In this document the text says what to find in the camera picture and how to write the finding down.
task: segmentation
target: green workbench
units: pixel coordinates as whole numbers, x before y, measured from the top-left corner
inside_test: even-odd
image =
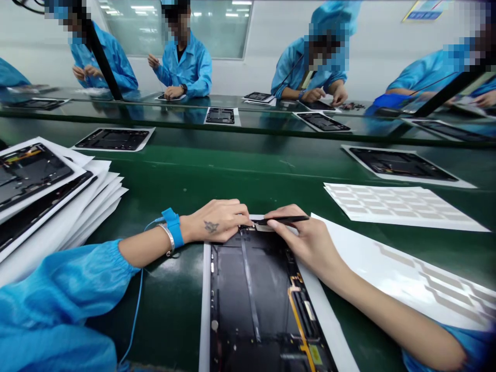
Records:
[[[12,145],[40,135],[72,146],[98,123],[0,118],[0,137]],[[112,160],[111,171],[129,189],[117,210],[88,243],[140,233],[160,211],[189,214],[213,198],[238,198],[250,213],[296,203],[372,239],[411,254],[483,286],[496,289],[494,234],[349,220],[322,188],[323,182],[417,185],[375,177],[346,155],[340,145],[353,141],[182,128],[157,128],[138,153],[88,152]],[[496,229],[496,152],[436,146],[389,145],[416,150],[477,189],[423,185],[491,231]],[[203,245],[190,244],[178,259],[159,259],[146,268],[133,347],[133,361],[196,371],[202,302]],[[108,336],[121,357],[129,344],[139,276],[123,300],[87,325]],[[399,347],[357,309],[325,289],[362,372],[405,370]]]

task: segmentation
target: hand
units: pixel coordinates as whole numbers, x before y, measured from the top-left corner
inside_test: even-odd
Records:
[[[341,106],[348,99],[348,92],[346,92],[346,88],[344,84],[339,85],[334,94],[332,95],[332,105],[334,107]]]
[[[92,66],[92,65],[88,65],[84,68],[84,73],[87,75],[87,76],[93,76],[95,78],[102,78],[103,77],[103,74],[102,72],[97,69],[95,66]]]
[[[212,241],[225,243],[238,232],[239,225],[253,226],[245,204],[239,200],[212,200],[188,216],[181,216],[184,243]]]
[[[148,65],[153,69],[157,70],[160,66],[160,61],[152,54],[148,54]]]
[[[422,98],[423,101],[428,101],[432,97],[434,97],[438,92],[423,92],[420,94],[420,97]]]
[[[478,96],[472,103],[476,103],[478,107],[483,109],[494,106],[496,104],[496,89]]]
[[[319,99],[325,96],[326,96],[326,92],[324,92],[321,88],[315,88],[315,89],[307,90],[303,94],[301,100],[303,102],[314,103],[315,101],[318,101]]]
[[[169,87],[164,93],[164,97],[167,100],[172,98],[181,97],[184,94],[184,89],[182,87]]]
[[[306,215],[297,205],[281,207],[269,212],[264,218]],[[295,235],[284,224],[275,220],[268,221],[272,227],[288,244],[294,254],[312,270],[321,280],[332,282],[344,277],[344,273],[351,272],[336,250],[326,224],[320,220],[310,218],[308,221],[292,224],[298,230]]]
[[[81,80],[81,81],[84,81],[86,79],[86,75],[84,74],[84,70],[81,67],[73,66],[72,72],[74,73],[74,76],[76,77],[76,79]]]

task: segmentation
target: electronic component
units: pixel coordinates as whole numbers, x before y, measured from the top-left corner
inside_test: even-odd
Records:
[[[350,103],[342,104],[339,108],[344,111],[350,111],[350,110],[353,111],[353,110],[364,109],[365,106],[359,103],[350,102]]]
[[[350,147],[349,151],[375,173],[431,180],[458,181],[457,178],[414,153],[355,147]]]
[[[351,128],[320,112],[295,113],[295,115],[318,132],[348,132],[351,130]]]
[[[28,229],[36,224],[50,210],[57,206],[67,196],[76,191],[82,184],[93,176],[92,172],[87,171],[76,179],[62,185],[51,193],[39,198],[32,204],[24,208],[19,213],[8,219],[2,224],[0,231],[0,252],[3,251],[10,243],[19,238]],[[88,187],[96,180],[93,178],[88,183]]]
[[[74,172],[36,143],[0,157],[0,211],[69,177]]]
[[[53,110],[69,100],[57,100],[50,98],[33,98],[24,102],[11,103],[8,107],[13,109],[30,109],[30,110]]]
[[[77,149],[136,151],[151,132],[139,129],[100,128],[74,145]]]
[[[244,96],[243,98],[251,100],[251,101],[258,101],[258,102],[267,103],[267,102],[272,101],[275,97],[273,95],[270,95],[267,93],[253,92],[253,93],[250,93],[249,95]]]
[[[456,128],[451,125],[445,124],[438,120],[408,120],[415,125],[427,130],[441,133],[449,137],[456,138],[457,140],[467,142],[492,142],[494,138],[484,136],[482,134],[469,132],[465,129]]]
[[[234,109],[210,107],[208,109],[205,122],[218,124],[234,124]]]
[[[211,248],[210,371],[337,371],[279,235],[242,227]]]

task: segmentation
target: metal part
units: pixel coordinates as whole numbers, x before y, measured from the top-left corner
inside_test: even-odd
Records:
[[[250,297],[250,307],[252,309],[253,328],[255,329],[255,337],[257,339],[257,342],[260,343],[261,342],[260,325],[258,322],[255,298],[253,296],[252,276],[250,274],[250,266],[248,265],[248,256],[246,254],[246,245],[244,244],[243,230],[240,231],[240,235],[241,235],[241,251],[243,252],[243,261],[244,261],[244,273],[246,274],[246,284],[248,285],[248,295]]]

